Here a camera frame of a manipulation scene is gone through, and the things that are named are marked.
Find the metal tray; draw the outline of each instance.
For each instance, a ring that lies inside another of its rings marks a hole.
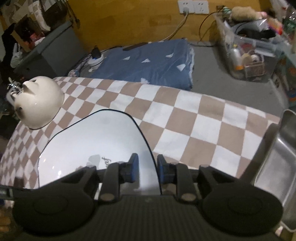
[[[255,178],[254,185],[282,203],[282,224],[296,231],[296,113],[285,110],[278,133]]]

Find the black round knob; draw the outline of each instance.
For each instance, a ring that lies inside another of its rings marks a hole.
[[[34,209],[40,214],[52,215],[64,211],[68,201],[62,196],[42,197],[34,202]]]
[[[283,214],[275,196],[242,182],[219,184],[202,200],[200,211],[214,227],[241,237],[268,233]]]

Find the white cable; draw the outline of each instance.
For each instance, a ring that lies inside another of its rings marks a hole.
[[[180,22],[180,24],[179,24],[178,27],[176,28],[176,30],[175,30],[172,34],[170,34],[169,36],[167,36],[166,38],[164,38],[164,39],[161,40],[161,41],[165,41],[165,40],[167,40],[167,39],[172,38],[172,37],[173,37],[173,36],[179,31],[179,29],[185,24],[187,18],[188,18],[188,12],[186,13],[184,19]]]

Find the orange wooden wall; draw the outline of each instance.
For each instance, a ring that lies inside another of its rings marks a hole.
[[[216,5],[251,6],[262,10],[269,0],[208,0],[210,12]],[[157,41],[171,34],[183,15],[179,13],[177,0],[69,0],[81,21],[76,34],[87,50],[94,45],[106,49],[116,45],[131,45],[139,42]],[[186,24],[174,38],[186,37],[198,40],[198,29],[206,15],[190,14]],[[202,33],[213,22],[210,16],[202,26]],[[204,40],[215,37],[213,31]]]

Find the wall socket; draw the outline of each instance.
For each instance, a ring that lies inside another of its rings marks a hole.
[[[209,3],[207,0],[194,0],[193,1],[194,6],[194,13],[195,14],[209,14]]]
[[[185,7],[189,8],[189,13],[194,13],[192,0],[178,0],[179,12],[183,13]]]

